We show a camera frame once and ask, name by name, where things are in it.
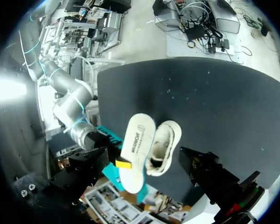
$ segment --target black metal mount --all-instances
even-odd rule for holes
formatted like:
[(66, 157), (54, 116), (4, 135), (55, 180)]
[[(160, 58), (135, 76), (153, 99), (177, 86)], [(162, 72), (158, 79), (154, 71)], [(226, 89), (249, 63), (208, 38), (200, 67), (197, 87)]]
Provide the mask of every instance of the black metal mount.
[(200, 186), (211, 204), (218, 204), (220, 211), (214, 217), (216, 224), (247, 224), (251, 220), (249, 211), (258, 202), (265, 190), (255, 182), (259, 171), (255, 171), (242, 183), (218, 163), (213, 153), (200, 153), (181, 147), (180, 164), (189, 175), (194, 186)]

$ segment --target electronic device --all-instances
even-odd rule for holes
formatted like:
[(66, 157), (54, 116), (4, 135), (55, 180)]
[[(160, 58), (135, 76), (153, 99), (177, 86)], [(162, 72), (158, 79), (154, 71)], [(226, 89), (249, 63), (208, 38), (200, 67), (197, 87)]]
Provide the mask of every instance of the electronic device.
[(202, 26), (195, 25), (193, 28), (186, 29), (185, 34), (189, 41), (203, 37), (206, 32)]
[(208, 3), (214, 15), (217, 29), (219, 31), (237, 34), (240, 23), (236, 14), (232, 13), (227, 7), (219, 6), (217, 0), (208, 0)]
[[(169, 8), (174, 8), (173, 2), (168, 2), (167, 6)], [(164, 31), (177, 30), (180, 24), (180, 18), (178, 13), (175, 10), (169, 8), (163, 8), (158, 11), (158, 15), (155, 16), (154, 22), (156, 26), (161, 28)]]
[(101, 19), (97, 21), (97, 29), (102, 30), (104, 33), (114, 33), (119, 28), (121, 14), (115, 12), (105, 13)]
[(104, 0), (100, 7), (122, 14), (131, 8), (131, 0)]

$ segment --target robotic arm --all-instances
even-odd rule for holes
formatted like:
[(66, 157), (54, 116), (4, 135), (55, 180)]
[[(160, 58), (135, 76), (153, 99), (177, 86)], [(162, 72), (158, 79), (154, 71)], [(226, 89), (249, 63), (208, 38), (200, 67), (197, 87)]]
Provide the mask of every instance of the robotic arm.
[[(47, 55), (41, 56), (38, 21), (44, 16), (51, 15), (58, 5), (59, 1), (47, 0), (40, 4), (35, 11), (28, 12), (24, 16), (19, 31), (21, 47), (32, 80), (36, 82), (45, 75), (48, 83), (57, 92), (64, 95), (55, 106), (54, 115), (65, 124), (70, 137), (81, 148), (90, 150), (91, 146), (86, 144), (90, 141), (87, 134), (96, 129), (83, 120), (83, 112), (93, 99), (92, 89), (86, 82), (75, 79), (58, 67)], [(62, 21), (59, 23), (56, 33), (60, 32), (61, 28)]]

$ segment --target insole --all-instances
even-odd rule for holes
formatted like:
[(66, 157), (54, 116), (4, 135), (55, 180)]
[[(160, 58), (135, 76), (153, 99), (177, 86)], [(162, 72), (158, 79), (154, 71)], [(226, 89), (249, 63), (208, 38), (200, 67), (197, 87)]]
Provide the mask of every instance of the insole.
[(155, 134), (154, 120), (147, 114), (131, 117), (120, 156), (131, 162), (132, 168), (119, 168), (122, 186), (131, 194), (139, 192), (144, 184), (143, 168)]

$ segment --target wire bundle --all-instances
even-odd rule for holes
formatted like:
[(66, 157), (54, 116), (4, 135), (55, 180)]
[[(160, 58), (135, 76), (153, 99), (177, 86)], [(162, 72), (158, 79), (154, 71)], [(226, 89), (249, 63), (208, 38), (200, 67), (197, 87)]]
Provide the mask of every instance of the wire bundle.
[[(193, 20), (193, 18), (191, 16), (191, 14), (192, 14), (191, 8), (193, 8), (193, 9), (198, 8), (198, 9), (201, 9), (203, 11), (202, 14), (200, 16), (198, 16), (195, 21)], [(182, 13), (182, 18), (181, 19), (182, 19), (183, 24), (189, 24), (190, 22), (191, 23), (194, 23), (194, 22), (198, 23), (198, 22), (201, 22), (202, 20), (209, 19), (211, 9), (210, 9), (209, 6), (207, 6), (206, 3), (203, 3), (202, 1), (195, 1), (195, 2), (192, 2), (188, 5), (186, 5), (184, 8), (182, 8), (181, 13)]]

